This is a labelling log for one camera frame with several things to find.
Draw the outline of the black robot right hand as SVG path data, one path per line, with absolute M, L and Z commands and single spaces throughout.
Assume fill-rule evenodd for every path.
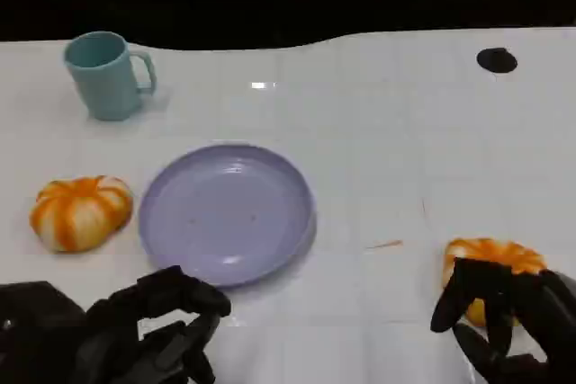
M 509 355 L 514 319 L 538 342 L 545 362 Z M 514 274 L 500 263 L 458 258 L 430 328 L 451 330 L 489 383 L 575 381 L 575 281 L 559 272 Z

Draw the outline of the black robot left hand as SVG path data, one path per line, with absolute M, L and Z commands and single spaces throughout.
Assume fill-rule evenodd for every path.
M 138 323 L 180 310 L 195 316 L 139 336 Z M 172 266 L 97 301 L 86 313 L 74 383 L 213 383 L 205 353 L 230 299 Z

